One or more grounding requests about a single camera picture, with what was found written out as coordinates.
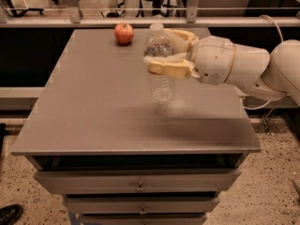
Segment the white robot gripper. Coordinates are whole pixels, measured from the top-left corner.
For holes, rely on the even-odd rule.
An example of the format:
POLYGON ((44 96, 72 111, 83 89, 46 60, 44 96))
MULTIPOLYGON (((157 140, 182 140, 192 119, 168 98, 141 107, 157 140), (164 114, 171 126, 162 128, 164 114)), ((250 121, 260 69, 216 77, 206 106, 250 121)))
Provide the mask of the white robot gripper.
POLYGON ((143 58, 145 68, 157 75, 176 79, 198 79, 200 83, 218 85, 229 77, 235 57, 233 43, 224 37, 199 38, 186 30, 165 28, 176 55, 143 58), (190 61, 185 53, 192 54, 190 61))

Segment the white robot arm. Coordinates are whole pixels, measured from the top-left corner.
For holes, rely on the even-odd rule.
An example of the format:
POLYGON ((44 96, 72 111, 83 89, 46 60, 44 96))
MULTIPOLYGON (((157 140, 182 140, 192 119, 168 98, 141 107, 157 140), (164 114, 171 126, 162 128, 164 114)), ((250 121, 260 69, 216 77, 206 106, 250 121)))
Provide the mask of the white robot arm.
POLYGON ((225 37, 199 38, 185 30, 167 29, 165 34, 174 54, 146 55, 143 62, 149 72, 211 85, 227 83, 266 101, 290 96, 300 105, 299 40, 285 40, 268 52, 225 37))

